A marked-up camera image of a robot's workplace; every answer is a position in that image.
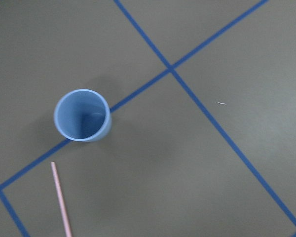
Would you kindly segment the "pink chopstick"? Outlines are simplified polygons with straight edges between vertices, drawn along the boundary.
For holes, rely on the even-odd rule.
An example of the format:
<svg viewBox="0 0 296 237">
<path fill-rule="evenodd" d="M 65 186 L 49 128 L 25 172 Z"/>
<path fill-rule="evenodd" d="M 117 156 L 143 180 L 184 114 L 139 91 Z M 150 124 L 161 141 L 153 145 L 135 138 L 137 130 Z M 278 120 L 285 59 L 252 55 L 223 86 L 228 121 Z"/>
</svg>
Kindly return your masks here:
<svg viewBox="0 0 296 237">
<path fill-rule="evenodd" d="M 69 222 L 69 217 L 68 217 L 67 209 L 66 209 L 66 205 L 65 205 L 65 199 L 64 199 L 62 189 L 61 189 L 61 184 L 60 184 L 60 179 L 59 179 L 56 163 L 53 161 L 51 162 L 51 169 L 52 169 L 54 184 L 55 184 L 55 188 L 56 188 L 58 203 L 60 206 L 65 235 L 66 235 L 66 237 L 73 237 L 70 222 Z"/>
</svg>

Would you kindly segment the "light blue plastic cup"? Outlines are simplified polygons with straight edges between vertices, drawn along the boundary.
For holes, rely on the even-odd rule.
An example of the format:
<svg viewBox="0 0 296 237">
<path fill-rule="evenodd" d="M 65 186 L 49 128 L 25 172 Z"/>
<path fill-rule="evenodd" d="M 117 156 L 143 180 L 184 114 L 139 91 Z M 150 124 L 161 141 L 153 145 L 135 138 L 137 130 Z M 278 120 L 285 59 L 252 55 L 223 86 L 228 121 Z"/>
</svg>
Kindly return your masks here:
<svg viewBox="0 0 296 237">
<path fill-rule="evenodd" d="M 77 142 L 103 139 L 112 124 L 106 99 L 90 89 L 77 89 L 65 94 L 58 101 L 53 118 L 59 133 Z"/>
</svg>

